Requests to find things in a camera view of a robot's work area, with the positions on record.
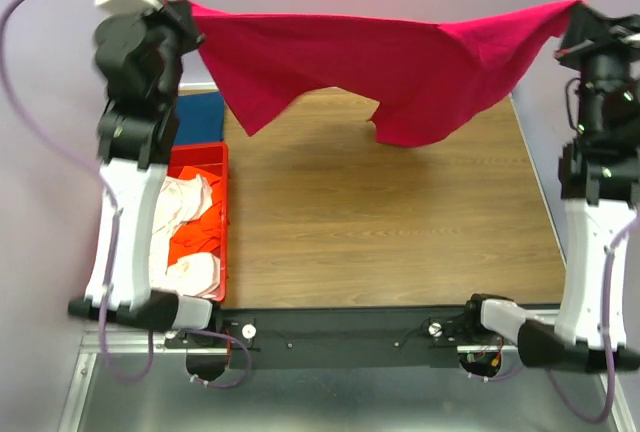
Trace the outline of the magenta t shirt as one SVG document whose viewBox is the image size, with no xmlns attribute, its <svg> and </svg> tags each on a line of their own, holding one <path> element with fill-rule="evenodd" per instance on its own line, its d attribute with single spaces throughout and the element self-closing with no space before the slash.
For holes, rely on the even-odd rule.
<svg viewBox="0 0 640 432">
<path fill-rule="evenodd" d="M 240 14 L 193 4 L 199 55 L 248 135 L 299 96 L 336 87 L 377 103 L 380 143 L 439 142 L 504 99 L 574 2 L 428 23 L 349 15 Z"/>
</svg>

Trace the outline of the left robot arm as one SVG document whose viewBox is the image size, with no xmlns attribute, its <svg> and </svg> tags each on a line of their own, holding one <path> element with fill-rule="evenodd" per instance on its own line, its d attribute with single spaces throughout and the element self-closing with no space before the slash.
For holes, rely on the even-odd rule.
<svg viewBox="0 0 640 432">
<path fill-rule="evenodd" d="M 94 33 L 94 63 L 106 80 L 97 126 L 105 185 L 93 271 L 68 312 L 151 332 L 187 329 L 209 347 L 222 332 L 213 302 L 156 290 L 149 281 L 155 207 L 179 126 L 182 58 L 203 40 L 186 0 L 113 15 Z"/>
</svg>

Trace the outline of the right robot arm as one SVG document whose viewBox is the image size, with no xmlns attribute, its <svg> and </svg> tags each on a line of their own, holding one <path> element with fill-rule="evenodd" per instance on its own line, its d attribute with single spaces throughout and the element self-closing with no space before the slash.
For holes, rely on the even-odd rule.
<svg viewBox="0 0 640 432">
<path fill-rule="evenodd" d="M 639 222 L 639 17 L 608 17 L 574 5 L 554 54 L 578 71 L 575 132 L 559 160 L 568 220 L 563 297 L 553 324 L 505 297 L 474 294 L 460 331 L 480 344 L 494 333 L 516 345 L 527 367 L 585 373 L 633 372 L 639 354 L 626 345 L 622 264 Z"/>
</svg>

